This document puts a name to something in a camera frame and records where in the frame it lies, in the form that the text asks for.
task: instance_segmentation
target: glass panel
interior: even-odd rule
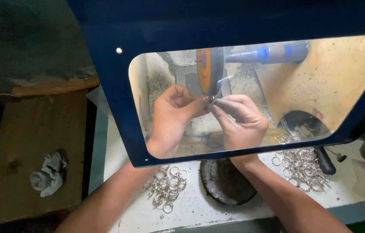
[[[159,138],[167,156],[225,150],[230,139],[216,117],[191,104],[203,96],[220,99],[217,104],[233,100],[230,95],[251,99],[269,121],[261,146],[322,139],[365,89],[365,36],[141,54],[129,79],[146,141]],[[182,89],[170,91],[174,84]],[[195,109],[180,111],[188,107]],[[230,117],[234,122],[239,115]]]

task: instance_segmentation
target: tool handle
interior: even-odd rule
[[[323,146],[315,146],[317,151],[316,158],[318,159],[319,167],[326,175],[334,175],[337,171]]]

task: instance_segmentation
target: polishing wheel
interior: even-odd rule
[[[220,91],[219,80],[224,73],[223,48],[197,49],[198,83],[204,95],[214,96]]]
[[[207,195],[226,205],[244,204],[257,193],[230,158],[201,161],[200,175]]]

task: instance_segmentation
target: acrylic window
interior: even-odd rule
[[[365,36],[141,54],[129,80],[146,141],[154,103],[174,84],[197,96],[248,96],[270,122],[261,146],[323,139],[365,89]],[[188,122],[171,156],[223,150],[221,126],[209,113]]]

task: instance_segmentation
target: wooden board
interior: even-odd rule
[[[71,208],[81,201],[87,90],[22,99],[5,106],[0,124],[0,223]],[[66,182],[40,197],[30,174],[43,156],[66,150]]]
[[[273,122],[301,110],[335,131],[365,89],[365,36],[317,39],[301,64],[255,64]]]

